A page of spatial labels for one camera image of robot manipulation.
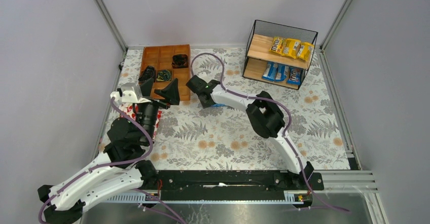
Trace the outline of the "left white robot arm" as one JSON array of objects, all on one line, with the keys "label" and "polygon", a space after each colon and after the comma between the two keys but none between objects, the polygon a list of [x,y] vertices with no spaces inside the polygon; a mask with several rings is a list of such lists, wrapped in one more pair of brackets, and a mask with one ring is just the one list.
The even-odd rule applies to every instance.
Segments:
[{"label": "left white robot arm", "polygon": [[107,133],[108,145],[88,165],[57,185],[43,185],[38,196],[43,205],[40,223],[75,223],[98,203],[122,192],[162,188],[148,155],[153,150],[153,133],[159,108],[178,105],[178,80],[157,89],[152,98],[153,79],[142,84],[126,83],[111,93],[111,107],[119,113]]}]

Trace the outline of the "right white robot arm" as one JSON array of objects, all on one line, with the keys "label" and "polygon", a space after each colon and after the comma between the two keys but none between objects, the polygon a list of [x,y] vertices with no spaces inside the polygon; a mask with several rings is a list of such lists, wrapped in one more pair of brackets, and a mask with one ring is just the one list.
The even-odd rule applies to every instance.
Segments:
[{"label": "right white robot arm", "polygon": [[288,134],[291,114],[269,93],[262,91],[257,95],[249,95],[227,89],[217,80],[206,82],[197,75],[192,76],[186,86],[198,96],[203,108],[224,104],[245,112],[255,133],[269,139],[276,147],[287,170],[297,175],[303,183],[309,183],[314,167],[299,153]]}]

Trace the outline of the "yellow m&m bag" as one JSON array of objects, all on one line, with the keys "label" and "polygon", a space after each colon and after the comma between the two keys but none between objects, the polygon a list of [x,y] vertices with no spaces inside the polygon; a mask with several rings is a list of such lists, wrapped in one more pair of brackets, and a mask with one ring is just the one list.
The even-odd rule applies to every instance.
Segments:
[{"label": "yellow m&m bag", "polygon": [[300,43],[301,41],[297,39],[285,39],[283,42],[282,56],[296,59]]},{"label": "yellow m&m bag", "polygon": [[283,48],[284,48],[285,38],[275,36],[272,40],[272,44],[270,47],[270,52],[276,53],[278,55],[283,54]]}]

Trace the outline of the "blue candy bag top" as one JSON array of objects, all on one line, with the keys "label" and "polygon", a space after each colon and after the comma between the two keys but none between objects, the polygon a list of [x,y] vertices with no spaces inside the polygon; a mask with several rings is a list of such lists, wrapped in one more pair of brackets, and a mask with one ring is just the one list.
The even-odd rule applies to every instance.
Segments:
[{"label": "blue candy bag top", "polygon": [[222,106],[225,106],[225,105],[224,104],[219,104],[219,103],[216,103],[216,104],[212,105],[212,107],[222,107]]}]

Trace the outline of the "blue candy bag long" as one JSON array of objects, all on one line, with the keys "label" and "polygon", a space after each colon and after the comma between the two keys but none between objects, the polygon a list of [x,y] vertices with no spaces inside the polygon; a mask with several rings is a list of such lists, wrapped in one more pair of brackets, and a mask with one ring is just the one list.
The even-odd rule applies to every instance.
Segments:
[{"label": "blue candy bag long", "polygon": [[275,82],[285,81],[288,77],[289,66],[284,64],[277,64],[277,71],[274,78]]}]

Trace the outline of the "yellow candy bag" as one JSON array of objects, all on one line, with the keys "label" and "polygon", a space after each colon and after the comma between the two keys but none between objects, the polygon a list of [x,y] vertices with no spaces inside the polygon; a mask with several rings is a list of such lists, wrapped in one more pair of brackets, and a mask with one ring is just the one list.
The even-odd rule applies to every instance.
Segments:
[{"label": "yellow candy bag", "polygon": [[301,42],[296,56],[297,58],[308,62],[311,60],[313,51],[314,51],[314,45],[312,43]]}]

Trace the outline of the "blue m&m candy bag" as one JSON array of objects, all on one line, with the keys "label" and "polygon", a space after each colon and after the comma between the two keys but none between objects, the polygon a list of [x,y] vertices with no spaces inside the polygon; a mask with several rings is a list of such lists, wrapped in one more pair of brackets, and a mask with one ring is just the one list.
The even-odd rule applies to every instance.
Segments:
[{"label": "blue m&m candy bag", "polygon": [[302,78],[302,71],[301,68],[296,67],[289,67],[288,70],[288,78],[286,80],[287,84],[291,85],[300,85],[301,84],[301,78]]}]

